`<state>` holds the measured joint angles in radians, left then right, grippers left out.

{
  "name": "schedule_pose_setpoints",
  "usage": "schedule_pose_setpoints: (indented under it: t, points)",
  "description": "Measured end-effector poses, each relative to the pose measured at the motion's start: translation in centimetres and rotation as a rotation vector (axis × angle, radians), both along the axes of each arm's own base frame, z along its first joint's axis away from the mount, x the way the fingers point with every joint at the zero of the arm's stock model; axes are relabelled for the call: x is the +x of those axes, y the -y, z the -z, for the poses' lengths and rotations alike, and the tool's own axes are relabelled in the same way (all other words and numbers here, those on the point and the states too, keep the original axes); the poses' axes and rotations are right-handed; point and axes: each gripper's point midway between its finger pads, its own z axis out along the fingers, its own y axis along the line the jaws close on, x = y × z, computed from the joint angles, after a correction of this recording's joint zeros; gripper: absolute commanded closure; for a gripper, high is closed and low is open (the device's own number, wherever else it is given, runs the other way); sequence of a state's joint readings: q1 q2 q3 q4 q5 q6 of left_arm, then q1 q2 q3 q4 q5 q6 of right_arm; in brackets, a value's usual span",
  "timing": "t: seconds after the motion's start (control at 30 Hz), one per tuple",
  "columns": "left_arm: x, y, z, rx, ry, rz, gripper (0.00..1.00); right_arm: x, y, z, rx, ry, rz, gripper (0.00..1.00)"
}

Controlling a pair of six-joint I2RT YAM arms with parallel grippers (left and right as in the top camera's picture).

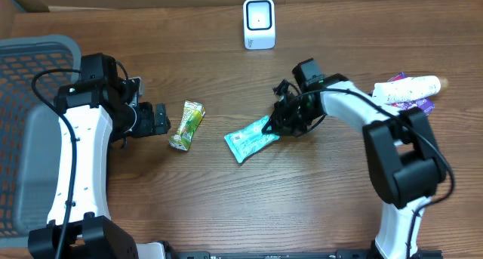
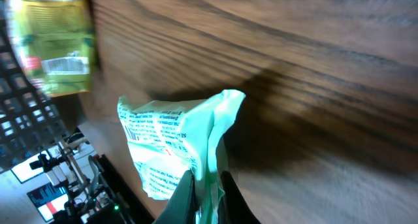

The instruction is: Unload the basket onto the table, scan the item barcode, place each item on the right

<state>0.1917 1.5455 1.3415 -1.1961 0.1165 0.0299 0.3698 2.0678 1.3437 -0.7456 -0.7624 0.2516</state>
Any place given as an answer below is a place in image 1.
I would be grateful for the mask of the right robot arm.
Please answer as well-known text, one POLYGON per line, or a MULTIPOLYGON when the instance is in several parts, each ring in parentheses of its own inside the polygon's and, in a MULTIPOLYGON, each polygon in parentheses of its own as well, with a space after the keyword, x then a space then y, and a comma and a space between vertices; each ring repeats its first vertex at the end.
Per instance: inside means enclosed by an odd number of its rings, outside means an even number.
POLYGON ((280 98, 264 134, 299 137, 332 116, 361 132, 371 184, 383 202, 380 229, 368 258, 440 258, 441 251, 417 247, 424 211, 448 199, 435 199, 454 173, 441 154, 424 111, 376 103, 347 77, 323 74, 313 59, 292 70, 295 83, 274 88, 280 98))

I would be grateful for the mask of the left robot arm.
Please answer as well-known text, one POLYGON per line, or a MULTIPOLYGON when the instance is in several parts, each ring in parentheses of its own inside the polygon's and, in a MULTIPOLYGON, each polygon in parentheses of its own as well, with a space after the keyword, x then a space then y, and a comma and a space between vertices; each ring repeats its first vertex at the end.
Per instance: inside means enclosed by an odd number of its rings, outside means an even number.
POLYGON ((139 77, 119 76, 124 66, 98 53, 81 58, 78 78, 52 102, 61 130, 57 188, 47 225, 29 232, 34 258, 164 258, 160 242, 137 244, 110 219, 106 199, 108 149, 128 137, 167 134, 165 105, 140 102, 139 77))

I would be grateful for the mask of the purple Carefree pad pack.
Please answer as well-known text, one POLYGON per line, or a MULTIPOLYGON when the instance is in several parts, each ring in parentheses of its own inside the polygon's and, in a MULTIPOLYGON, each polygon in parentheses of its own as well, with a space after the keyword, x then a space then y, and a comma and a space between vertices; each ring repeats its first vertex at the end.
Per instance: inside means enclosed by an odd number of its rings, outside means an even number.
MULTIPOLYGON (((400 72, 398 75, 390 78, 388 82, 394 82, 394 81, 398 81, 406 78, 407 76, 403 72, 400 72)), ((403 110, 411 109, 413 107, 418 107, 422 111, 424 111, 427 116, 430 113, 432 113, 433 110, 435 109, 435 104, 428 97, 419 99, 419 100, 411 100, 408 102, 392 103, 392 106, 395 106, 403 110)))

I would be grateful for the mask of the teal wet wipes pack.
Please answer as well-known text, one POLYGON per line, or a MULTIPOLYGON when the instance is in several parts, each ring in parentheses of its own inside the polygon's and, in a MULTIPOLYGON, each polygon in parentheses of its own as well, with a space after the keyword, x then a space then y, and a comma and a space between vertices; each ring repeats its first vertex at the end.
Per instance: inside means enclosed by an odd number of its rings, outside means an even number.
POLYGON ((264 134, 262 132, 268 121, 269 117, 264 116, 247 127, 224 136, 224 140, 237 163, 243 163, 246 158, 280 138, 276 134, 264 134))

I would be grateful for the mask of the white tube with gold cap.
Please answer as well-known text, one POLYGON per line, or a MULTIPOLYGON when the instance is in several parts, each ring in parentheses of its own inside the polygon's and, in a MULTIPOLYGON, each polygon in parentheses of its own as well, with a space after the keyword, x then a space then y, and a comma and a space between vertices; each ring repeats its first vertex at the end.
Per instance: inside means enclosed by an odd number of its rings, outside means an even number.
POLYGON ((430 97, 449 86, 446 78, 438 76, 407 77, 391 82, 376 83, 372 99, 378 103, 392 104, 430 97))

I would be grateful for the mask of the green yellow snack packet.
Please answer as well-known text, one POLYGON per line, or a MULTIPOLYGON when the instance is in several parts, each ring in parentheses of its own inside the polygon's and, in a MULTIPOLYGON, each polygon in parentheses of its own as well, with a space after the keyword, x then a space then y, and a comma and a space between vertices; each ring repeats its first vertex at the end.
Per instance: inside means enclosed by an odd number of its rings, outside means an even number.
POLYGON ((201 103, 186 100, 180 125, 168 143, 175 149, 188 151, 192 137, 205 117, 205 108, 201 103))

